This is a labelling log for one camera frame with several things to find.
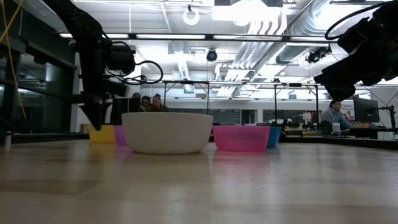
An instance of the bowl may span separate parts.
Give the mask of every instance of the bowl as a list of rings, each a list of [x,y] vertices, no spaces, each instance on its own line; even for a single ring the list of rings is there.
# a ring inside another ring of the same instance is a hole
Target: bowl
[[[113,125],[102,125],[101,130],[97,131],[93,125],[88,125],[88,135],[90,140],[95,143],[115,143]]]
[[[114,138],[116,139],[116,144],[119,146],[127,146],[126,138],[124,137],[123,126],[114,125]]]
[[[127,145],[144,154],[191,154],[206,148],[213,117],[188,113],[125,113]]]
[[[278,145],[281,130],[282,128],[280,127],[271,127],[267,147],[276,147]]]
[[[270,130],[268,126],[213,126],[215,143],[221,151],[264,151]]]

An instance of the ceiling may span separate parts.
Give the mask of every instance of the ceiling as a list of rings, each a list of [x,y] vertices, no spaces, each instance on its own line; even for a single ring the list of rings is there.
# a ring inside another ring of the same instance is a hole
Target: ceiling
[[[249,25],[237,26],[232,21],[214,21],[211,11],[215,8],[214,1],[203,1],[200,7],[193,6],[200,11],[200,19],[197,24],[191,26],[183,20],[183,13],[187,5],[168,5],[168,4],[106,4],[106,0],[96,0],[93,2],[81,2],[81,0],[71,0],[80,9],[88,12],[103,26],[107,33],[132,32],[132,33],[176,33],[176,34],[247,34]],[[296,0],[297,4],[285,9],[287,23],[289,23],[309,2],[310,0]],[[55,15],[42,0],[24,1],[23,7],[30,13],[46,22],[59,32],[68,32],[62,21]],[[347,28],[362,18],[369,16],[371,12],[362,14],[350,19],[343,26],[336,30],[336,33],[342,33]],[[138,60],[153,60],[162,67],[165,74],[171,74],[178,70],[177,59],[169,54],[169,44],[171,40],[130,40],[129,45],[137,49]],[[224,61],[233,61],[242,42],[209,42],[209,41],[186,41],[190,46],[191,56],[187,59],[189,70],[214,72],[217,63]],[[218,61],[207,62],[206,54],[208,49],[216,49]],[[328,55],[315,65],[308,68],[303,62],[305,55],[297,57],[294,62],[276,74],[280,79],[289,82],[305,82],[310,77],[318,75],[321,70],[337,60],[341,60],[347,54],[336,44],[332,45],[333,54]],[[158,75],[156,67],[151,65],[142,66],[142,74],[151,78]]]

